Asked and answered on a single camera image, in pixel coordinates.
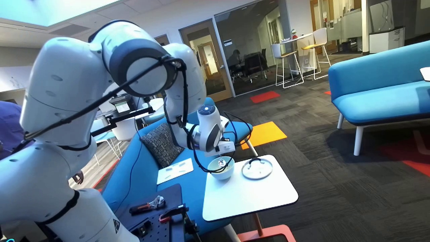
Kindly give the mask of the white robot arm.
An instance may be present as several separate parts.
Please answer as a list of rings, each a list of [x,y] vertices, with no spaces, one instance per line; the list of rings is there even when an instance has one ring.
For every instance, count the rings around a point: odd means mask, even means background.
[[[20,125],[25,136],[0,160],[0,225],[31,221],[63,242],[138,242],[94,188],[68,179],[95,154],[90,129],[96,108],[115,90],[134,97],[162,93],[177,145],[211,152],[223,125],[207,106],[205,84],[190,47],[160,45],[129,20],[114,20],[83,42],[52,38],[29,74]]]

